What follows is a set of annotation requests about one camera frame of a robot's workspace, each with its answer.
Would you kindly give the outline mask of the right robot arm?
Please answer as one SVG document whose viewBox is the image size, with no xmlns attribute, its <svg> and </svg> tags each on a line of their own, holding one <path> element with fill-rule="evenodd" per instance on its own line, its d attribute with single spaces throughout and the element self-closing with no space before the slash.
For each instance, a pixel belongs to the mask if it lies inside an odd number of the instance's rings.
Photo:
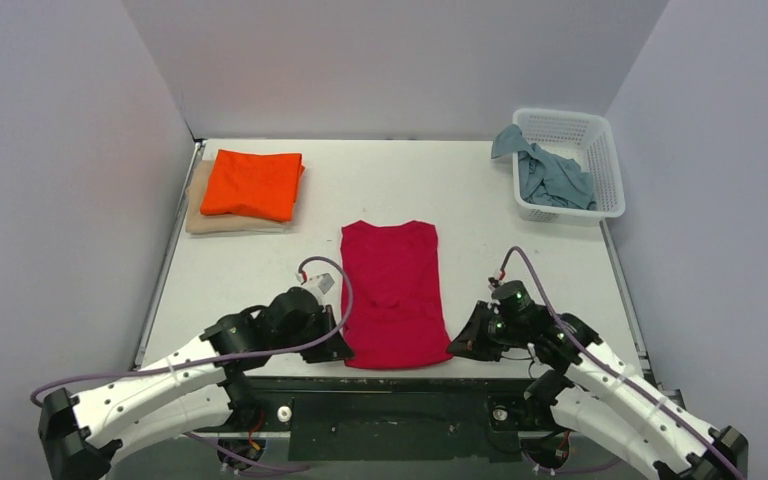
<svg viewBox="0 0 768 480">
<path fill-rule="evenodd" d="M 498 361 L 526 349 L 546 371 L 527 388 L 537 428 L 557 425 L 589 438 L 648 479 L 745 479 L 748 440 L 694 416 L 646 381 L 595 330 L 536 303 L 520 281 L 491 282 L 449 354 Z"/>
</svg>

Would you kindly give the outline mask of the red t shirt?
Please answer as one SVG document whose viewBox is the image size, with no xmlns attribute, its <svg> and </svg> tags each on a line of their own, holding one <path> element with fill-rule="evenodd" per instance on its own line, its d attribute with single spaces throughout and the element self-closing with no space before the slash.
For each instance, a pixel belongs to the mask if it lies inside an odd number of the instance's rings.
<svg viewBox="0 0 768 480">
<path fill-rule="evenodd" d="M 453 358 L 441 299 L 436 227 L 412 220 L 341 229 L 342 267 L 353 305 L 343 337 L 362 370 L 430 367 Z"/>
</svg>

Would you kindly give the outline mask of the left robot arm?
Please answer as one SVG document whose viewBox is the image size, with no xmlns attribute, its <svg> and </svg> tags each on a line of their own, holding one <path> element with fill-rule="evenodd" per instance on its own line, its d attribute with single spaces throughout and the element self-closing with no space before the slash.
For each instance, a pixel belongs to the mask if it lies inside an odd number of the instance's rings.
<svg viewBox="0 0 768 480">
<path fill-rule="evenodd" d="M 59 388 L 41 401 L 38 436 L 54 479 L 100 479 L 127 455 L 167 438 L 265 416 L 247 371 L 285 353 L 308 364 L 354 353 L 318 287 L 292 287 L 268 305 L 221 317 L 147 367 L 94 389 Z"/>
</svg>

